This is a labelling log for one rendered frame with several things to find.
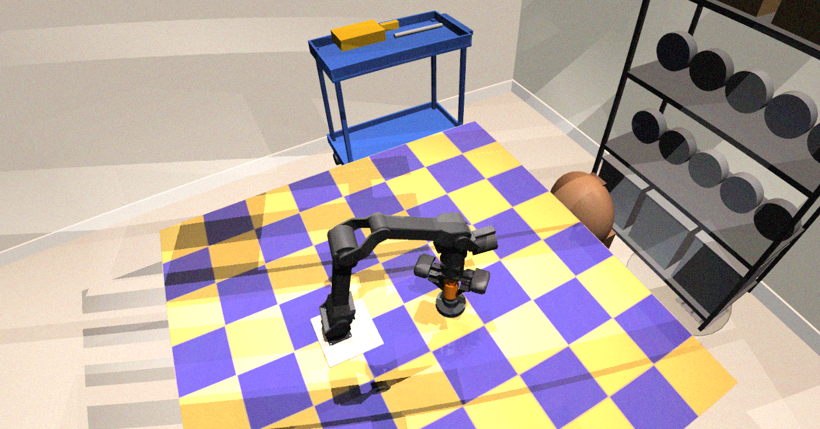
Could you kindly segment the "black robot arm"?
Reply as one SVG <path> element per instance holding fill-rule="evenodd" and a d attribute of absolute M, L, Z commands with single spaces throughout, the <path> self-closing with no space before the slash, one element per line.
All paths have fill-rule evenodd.
<path fill-rule="evenodd" d="M 365 228 L 370 228 L 371 234 L 357 247 L 354 230 Z M 492 225 L 471 231 L 461 213 L 413 217 L 377 212 L 367 217 L 351 217 L 330 229 L 326 236 L 332 257 L 332 287 L 319 311 L 330 346 L 352 337 L 350 324 L 356 320 L 350 290 L 352 268 L 370 255 L 378 243 L 387 239 L 433 241 L 436 252 L 441 254 L 440 261 L 442 258 L 451 265 L 462 263 L 468 251 L 477 255 L 498 248 Z"/>

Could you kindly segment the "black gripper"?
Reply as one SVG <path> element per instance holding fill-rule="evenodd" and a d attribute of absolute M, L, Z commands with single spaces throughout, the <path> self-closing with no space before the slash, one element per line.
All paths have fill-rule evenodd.
<path fill-rule="evenodd" d="M 432 281 L 432 283 L 443 290 L 443 279 L 462 281 L 459 286 L 460 295 L 464 292 L 474 292 L 475 294 L 486 294 L 490 273 L 489 271 L 475 268 L 475 270 L 464 270 L 464 261 L 460 264 L 447 264 L 442 258 L 441 263 L 434 263 L 436 257 L 422 254 L 414 266 L 414 275 Z"/>

